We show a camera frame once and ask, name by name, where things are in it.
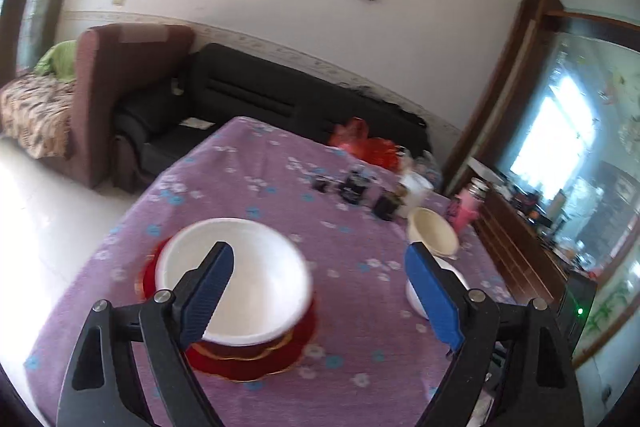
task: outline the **red plate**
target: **red plate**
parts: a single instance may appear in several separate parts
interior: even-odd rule
[[[148,261],[136,280],[136,293],[141,300],[156,292],[156,264],[162,248],[170,239],[161,241],[147,256]],[[303,349],[313,337],[317,326],[315,308],[313,299],[294,328],[273,341],[242,347],[200,341],[187,348],[187,360],[198,371],[234,381],[258,380],[265,375],[282,373],[302,357]]]

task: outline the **pink thermos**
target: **pink thermos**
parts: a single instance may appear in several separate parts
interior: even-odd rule
[[[489,187],[482,180],[473,178],[471,183],[452,198],[445,218],[457,234],[460,234],[466,225],[478,218],[478,209],[484,201],[487,190]]]

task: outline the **sofa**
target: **sofa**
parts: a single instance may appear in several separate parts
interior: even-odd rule
[[[123,97],[114,110],[114,182],[133,190],[150,183],[236,116],[249,116],[320,143],[351,117],[370,136],[393,140],[412,154],[431,150],[426,124],[397,106],[362,96],[302,71],[207,44],[164,78]],[[198,118],[207,129],[180,124]]]
[[[87,187],[107,178],[116,101],[171,75],[193,39],[193,30],[180,25],[121,23],[84,31],[76,49],[66,150],[39,161]]]

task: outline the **blue gripper pad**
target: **blue gripper pad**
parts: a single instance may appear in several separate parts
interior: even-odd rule
[[[234,271],[234,250],[225,244],[218,258],[201,276],[188,304],[182,309],[180,345],[186,349],[202,338]]]
[[[404,253],[404,269],[429,317],[436,337],[441,342],[449,344],[453,351],[457,351],[465,340],[460,330],[458,309],[414,245],[409,245]]]

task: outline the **silver bolt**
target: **silver bolt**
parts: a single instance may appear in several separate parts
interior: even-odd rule
[[[154,295],[154,301],[161,304],[167,302],[171,298],[171,290],[158,290]]]
[[[482,290],[470,290],[469,291],[469,298],[473,302],[482,302],[486,298],[486,295],[484,294],[484,292]]]
[[[533,299],[533,307],[538,311],[546,310],[546,301],[545,299],[541,299],[540,297],[536,297]]]
[[[106,300],[100,299],[92,306],[92,310],[94,312],[101,312],[103,309],[107,307],[107,304],[109,303]]]

